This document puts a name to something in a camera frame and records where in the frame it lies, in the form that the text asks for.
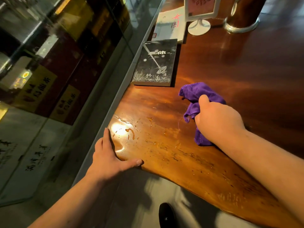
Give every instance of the white book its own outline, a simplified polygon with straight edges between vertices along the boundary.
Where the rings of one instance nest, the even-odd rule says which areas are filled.
[[[177,43],[184,41],[186,29],[185,7],[161,12],[158,15],[152,41],[177,39]]]

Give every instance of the wooden counter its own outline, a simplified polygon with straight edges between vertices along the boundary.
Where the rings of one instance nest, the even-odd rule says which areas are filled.
[[[109,128],[120,159],[141,158],[143,170],[250,222],[301,227],[224,153],[213,146],[196,145],[195,123],[183,119],[189,101],[178,96],[183,85],[205,82],[242,115],[253,133],[303,157],[302,3],[279,1],[284,6],[281,9],[276,8],[276,0],[267,1],[261,22],[252,32],[229,34],[213,27],[202,36],[188,34],[181,46],[174,87],[130,85]],[[167,0],[164,8],[181,4]],[[227,13],[223,7],[221,3],[219,16]]]

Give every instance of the floor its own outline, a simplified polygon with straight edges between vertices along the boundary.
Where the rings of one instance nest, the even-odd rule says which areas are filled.
[[[180,228],[258,228],[220,211],[178,185],[153,174],[132,169],[120,184],[105,228],[158,228],[158,207],[170,203]]]

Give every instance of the right hand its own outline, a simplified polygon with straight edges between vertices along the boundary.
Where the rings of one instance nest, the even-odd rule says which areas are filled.
[[[206,95],[200,96],[199,104],[200,113],[196,115],[195,123],[200,132],[215,145],[245,131],[241,115],[232,107],[209,102]]]

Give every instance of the purple cloth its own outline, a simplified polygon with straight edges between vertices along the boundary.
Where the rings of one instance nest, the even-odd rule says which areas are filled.
[[[203,82],[184,85],[181,88],[178,95],[183,96],[184,98],[190,101],[190,105],[184,114],[184,119],[187,123],[190,121],[188,116],[191,116],[191,118],[194,119],[195,116],[200,113],[199,97],[204,94],[208,96],[209,101],[226,104],[225,100],[221,96],[219,96],[216,92],[214,92],[209,86],[207,86]],[[197,127],[195,131],[194,141],[199,146],[212,145],[212,143],[209,140],[207,140],[207,138],[205,138],[203,134],[201,134],[201,132]]]

